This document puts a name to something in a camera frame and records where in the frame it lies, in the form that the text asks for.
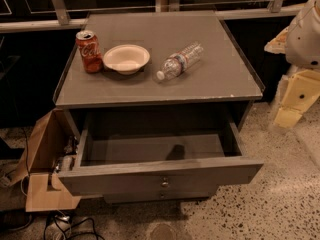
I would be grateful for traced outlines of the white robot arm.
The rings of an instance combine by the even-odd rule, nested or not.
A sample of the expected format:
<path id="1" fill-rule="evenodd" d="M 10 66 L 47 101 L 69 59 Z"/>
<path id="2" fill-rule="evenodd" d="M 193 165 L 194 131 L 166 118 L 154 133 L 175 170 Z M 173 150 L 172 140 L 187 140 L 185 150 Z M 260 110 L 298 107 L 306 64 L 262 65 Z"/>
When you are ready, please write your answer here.
<path id="1" fill-rule="evenodd" d="M 320 0 L 308 0 L 264 50 L 284 54 L 291 64 L 278 85 L 282 99 L 274 124 L 292 128 L 320 97 Z"/>

